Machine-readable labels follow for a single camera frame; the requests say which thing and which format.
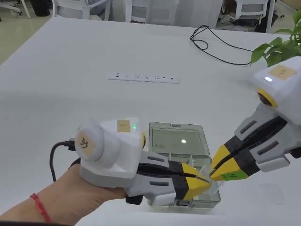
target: paper label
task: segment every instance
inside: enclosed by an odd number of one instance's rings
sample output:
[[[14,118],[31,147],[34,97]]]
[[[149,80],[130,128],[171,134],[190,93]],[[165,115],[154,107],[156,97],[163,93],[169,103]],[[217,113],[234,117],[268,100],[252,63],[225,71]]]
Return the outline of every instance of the paper label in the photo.
[[[130,133],[130,120],[117,120],[117,132],[118,133]]]
[[[246,179],[246,178],[248,178],[248,175],[245,172],[243,172],[242,170],[239,170],[236,172],[222,174],[222,177],[224,178],[225,181],[229,181],[229,180]]]
[[[79,134],[76,136],[75,143],[78,147],[81,148],[82,152],[87,156],[90,157],[90,155],[93,153],[95,149],[95,144],[92,140],[90,140],[86,134],[83,132],[79,132]]]
[[[269,74],[281,80],[287,80],[288,78],[295,75],[297,71],[291,67],[286,67],[284,65],[278,65],[269,71]]]

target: black cord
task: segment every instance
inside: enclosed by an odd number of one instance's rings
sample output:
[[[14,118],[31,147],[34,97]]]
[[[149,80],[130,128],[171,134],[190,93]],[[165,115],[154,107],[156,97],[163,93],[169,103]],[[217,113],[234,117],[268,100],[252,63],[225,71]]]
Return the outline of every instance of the black cord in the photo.
[[[55,150],[59,146],[65,146],[65,147],[68,147],[68,150],[75,151],[74,139],[58,142],[52,147],[51,152],[50,152],[50,158],[49,158],[49,166],[50,166],[50,171],[51,171],[53,182],[56,182],[55,169],[53,168],[53,157],[55,155]]]
[[[249,62],[249,63],[247,63],[247,64],[236,64],[236,63],[232,63],[232,62],[228,62],[228,61],[226,61],[226,60],[220,59],[220,58],[218,58],[218,57],[216,57],[216,56],[214,56],[214,55],[208,53],[208,52],[206,51],[206,50],[209,48],[208,42],[206,42],[206,41],[204,41],[204,40],[201,40],[201,39],[195,39],[195,37],[196,37],[198,34],[202,33],[203,31],[205,31],[205,30],[207,30],[207,29],[208,29],[208,30],[209,30],[216,38],[218,38],[220,41],[222,41],[223,43],[227,44],[228,46],[231,46],[231,47],[237,48],[237,49],[241,49],[241,50],[244,50],[244,51],[252,52],[252,50],[245,49],[245,48],[241,48],[241,47],[237,47],[237,46],[233,46],[233,45],[231,45],[231,44],[225,42],[225,41],[222,40],[220,37],[218,37],[218,36],[217,36],[217,35],[209,28],[209,26],[207,26],[207,25],[201,25],[201,26],[198,27],[198,28],[193,32],[193,34],[190,36],[190,40],[192,41],[192,43],[193,43],[199,50],[203,51],[204,53],[208,54],[209,56],[211,56],[211,57],[213,57],[213,58],[215,58],[215,59],[217,59],[217,60],[220,60],[220,61],[222,61],[222,62],[224,62],[224,63],[227,63],[227,64],[230,64],[230,65],[244,66],[244,65],[249,65],[249,64],[251,63],[251,62]],[[197,44],[198,41],[204,43],[204,44],[206,45],[206,47],[205,47],[205,48],[201,48],[201,47]]]

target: power strip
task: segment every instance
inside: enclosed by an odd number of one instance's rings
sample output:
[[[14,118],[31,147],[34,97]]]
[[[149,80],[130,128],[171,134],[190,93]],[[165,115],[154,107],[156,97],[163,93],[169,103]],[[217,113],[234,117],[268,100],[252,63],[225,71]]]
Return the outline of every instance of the power strip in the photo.
[[[165,75],[150,75],[150,74],[116,72],[116,73],[107,73],[107,79],[180,84],[179,79],[177,79],[173,76],[167,76],[167,75],[165,76]]]

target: floor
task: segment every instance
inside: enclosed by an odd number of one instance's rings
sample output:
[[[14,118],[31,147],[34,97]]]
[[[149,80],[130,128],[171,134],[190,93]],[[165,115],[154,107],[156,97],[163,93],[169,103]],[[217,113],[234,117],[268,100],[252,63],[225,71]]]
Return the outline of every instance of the floor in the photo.
[[[121,0],[113,1],[113,13],[116,21],[122,21],[124,17],[122,10],[120,11],[120,3]],[[0,22],[0,64],[26,42],[51,17],[36,17],[30,2],[27,2],[27,7],[32,16],[31,19],[26,17],[24,10],[23,15],[18,16],[15,12],[0,8],[0,17],[2,18],[2,22]],[[277,10],[278,15],[285,16],[275,22],[272,27],[272,32],[281,28],[293,28],[293,21],[291,19],[293,12],[280,3],[277,3],[275,10]]]

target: wrist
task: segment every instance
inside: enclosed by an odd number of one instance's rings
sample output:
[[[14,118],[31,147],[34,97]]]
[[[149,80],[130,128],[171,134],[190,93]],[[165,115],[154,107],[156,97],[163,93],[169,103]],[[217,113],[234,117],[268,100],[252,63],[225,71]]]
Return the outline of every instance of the wrist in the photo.
[[[61,188],[59,183],[53,183],[40,191],[37,195],[49,215],[51,222],[74,225],[81,219],[81,216],[77,216],[74,212],[74,209],[77,207],[76,204],[70,203],[70,201],[67,200],[66,191]]]

